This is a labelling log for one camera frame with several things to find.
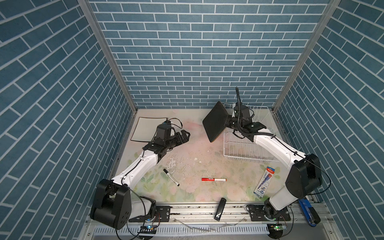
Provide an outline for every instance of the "table surface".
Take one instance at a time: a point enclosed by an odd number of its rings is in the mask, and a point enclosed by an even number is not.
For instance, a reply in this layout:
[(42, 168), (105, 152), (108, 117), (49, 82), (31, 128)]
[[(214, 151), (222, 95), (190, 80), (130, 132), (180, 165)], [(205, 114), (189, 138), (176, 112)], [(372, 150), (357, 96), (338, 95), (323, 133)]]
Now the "table surface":
[[(179, 118), (183, 123), (183, 129), (190, 132), (189, 142), (175, 147), (151, 168), (134, 187), (137, 194), (150, 197), (157, 202), (182, 203), (217, 202), (222, 197), (232, 202), (255, 202), (264, 201), (276, 193), (288, 175), (284, 165), (276, 161), (250, 162), (225, 158), (223, 134), (210, 143), (202, 125), (202, 120), (209, 111), (210, 109), (139, 109), (117, 173), (129, 166), (146, 145), (144, 142), (130, 140), (139, 117)], [(271, 114), (267, 109), (255, 111), (261, 111), (265, 116)], [(264, 118), (262, 123), (269, 129), (274, 129), (275, 134), (280, 136), (272, 119), (272, 117)], [(260, 199), (253, 191), (267, 166), (274, 168), (275, 174), (264, 197)], [(179, 187), (164, 173), (164, 168), (180, 183)], [(203, 182), (202, 177), (226, 178), (227, 181)]]

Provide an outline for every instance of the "dish rack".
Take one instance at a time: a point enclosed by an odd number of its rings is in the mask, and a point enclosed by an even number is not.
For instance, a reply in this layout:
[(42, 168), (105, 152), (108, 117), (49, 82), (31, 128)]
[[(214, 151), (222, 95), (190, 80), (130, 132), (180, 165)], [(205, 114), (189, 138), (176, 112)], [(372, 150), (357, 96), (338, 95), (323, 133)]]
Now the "dish rack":
[[(230, 109), (229, 114), (232, 114), (233, 104), (224, 103), (226, 109)], [(270, 110), (266, 106), (248, 106), (250, 115), (252, 111), (255, 115), (252, 117), (253, 122), (261, 122), (272, 133), (276, 133), (277, 129), (273, 128), (273, 118)], [(265, 163), (266, 161), (279, 161), (271, 153), (263, 147), (251, 142), (248, 138), (240, 139), (233, 134), (233, 129), (226, 127), (224, 129), (224, 157), (233, 160), (243, 160), (250, 162)]]

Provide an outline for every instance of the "brick pattern wall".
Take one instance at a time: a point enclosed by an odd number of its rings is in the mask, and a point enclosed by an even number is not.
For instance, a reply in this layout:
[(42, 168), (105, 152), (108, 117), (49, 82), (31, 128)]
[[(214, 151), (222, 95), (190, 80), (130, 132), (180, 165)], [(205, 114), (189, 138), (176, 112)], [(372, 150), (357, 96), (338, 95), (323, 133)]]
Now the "brick pattern wall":
[(382, 0), (342, 0), (278, 111), (331, 177), (321, 196), (344, 239), (383, 239), (383, 12)]
[(76, 0), (0, 1), (0, 239), (79, 237), (131, 114)]
[(329, 0), (91, 0), (139, 108), (272, 106)]

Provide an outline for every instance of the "red marker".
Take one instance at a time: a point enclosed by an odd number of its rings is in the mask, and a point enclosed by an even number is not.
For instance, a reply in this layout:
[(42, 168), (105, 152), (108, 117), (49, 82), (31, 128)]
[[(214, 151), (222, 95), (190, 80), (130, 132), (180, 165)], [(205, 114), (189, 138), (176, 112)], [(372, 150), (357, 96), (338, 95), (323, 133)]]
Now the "red marker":
[(202, 178), (201, 181), (226, 182), (226, 178)]

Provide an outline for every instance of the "white wire rack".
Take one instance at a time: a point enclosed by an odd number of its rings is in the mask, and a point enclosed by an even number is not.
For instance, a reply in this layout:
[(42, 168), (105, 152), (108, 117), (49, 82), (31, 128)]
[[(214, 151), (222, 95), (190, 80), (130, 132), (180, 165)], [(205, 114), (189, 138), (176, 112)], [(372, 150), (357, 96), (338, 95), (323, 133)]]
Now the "white wire rack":
[[(226, 109), (230, 109), (229, 114), (232, 114), (233, 104), (224, 103)], [(273, 117), (270, 110), (266, 106), (248, 106), (253, 110), (255, 115), (253, 116), (253, 122), (261, 122), (272, 133), (276, 134), (275, 124), (273, 124)], [(233, 130), (226, 128), (224, 130), (224, 157), (233, 160), (243, 160), (251, 162), (265, 163), (267, 161), (279, 161), (271, 153), (265, 150), (263, 147), (251, 142), (248, 138), (240, 139), (233, 134)]]

